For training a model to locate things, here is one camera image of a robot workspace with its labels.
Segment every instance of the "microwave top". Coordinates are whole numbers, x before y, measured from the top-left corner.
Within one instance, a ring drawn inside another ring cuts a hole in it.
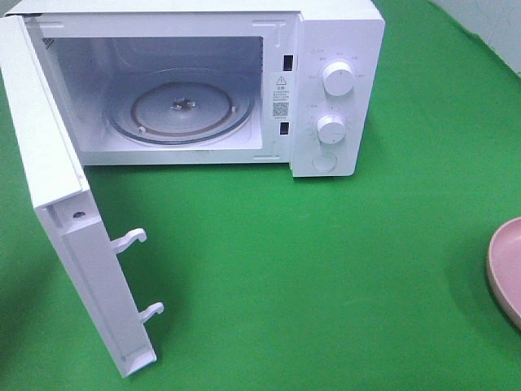
[[[300,12],[306,20],[382,19],[370,0],[22,0],[6,15],[134,12]]]

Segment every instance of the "microwave door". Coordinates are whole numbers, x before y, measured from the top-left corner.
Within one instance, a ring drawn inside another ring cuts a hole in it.
[[[138,309],[116,254],[137,229],[110,240],[80,161],[38,62],[24,19],[0,19],[0,68],[38,219],[122,376],[154,362],[143,326],[161,303]]]

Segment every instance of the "timer knob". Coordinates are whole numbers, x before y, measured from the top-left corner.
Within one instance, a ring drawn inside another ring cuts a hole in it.
[[[322,71],[326,92],[333,96],[346,95],[355,84],[355,71],[344,61],[335,61]]]
[[[336,144],[345,137],[345,119],[337,114],[323,116],[317,122],[318,139],[325,144]]]

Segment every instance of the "white microwave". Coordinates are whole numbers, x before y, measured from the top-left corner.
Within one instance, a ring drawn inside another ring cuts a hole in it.
[[[83,165],[355,169],[383,37],[370,0],[23,0],[0,67],[33,207],[122,376],[156,360]]]

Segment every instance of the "sticker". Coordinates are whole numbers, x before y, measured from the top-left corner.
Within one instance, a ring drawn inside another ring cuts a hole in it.
[[[275,72],[269,79],[271,91],[271,116],[275,120],[286,120],[290,116],[290,97],[293,90],[293,75],[289,72]]]

